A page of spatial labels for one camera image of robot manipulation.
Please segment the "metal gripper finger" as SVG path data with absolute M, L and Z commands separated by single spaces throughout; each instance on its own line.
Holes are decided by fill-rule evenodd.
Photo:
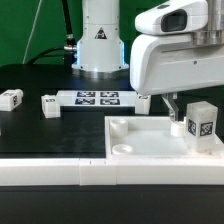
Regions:
M 169 109 L 169 117 L 172 121 L 179 120 L 179 108 L 175 103 L 174 93 L 165 93 L 162 95 L 162 99 Z

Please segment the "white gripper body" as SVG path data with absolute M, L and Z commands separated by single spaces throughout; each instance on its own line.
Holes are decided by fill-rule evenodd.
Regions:
M 130 83 L 143 96 L 224 85 L 224 44 L 197 47 L 190 34 L 142 34 L 131 49 Z

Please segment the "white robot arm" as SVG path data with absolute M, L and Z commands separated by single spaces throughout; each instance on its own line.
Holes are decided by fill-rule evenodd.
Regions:
M 224 85 L 224 0 L 167 0 L 135 18 L 140 35 L 124 62 L 119 0 L 83 0 L 83 36 L 72 68 L 102 78 L 130 70 L 142 96 L 162 94 L 174 119 L 172 94 Z

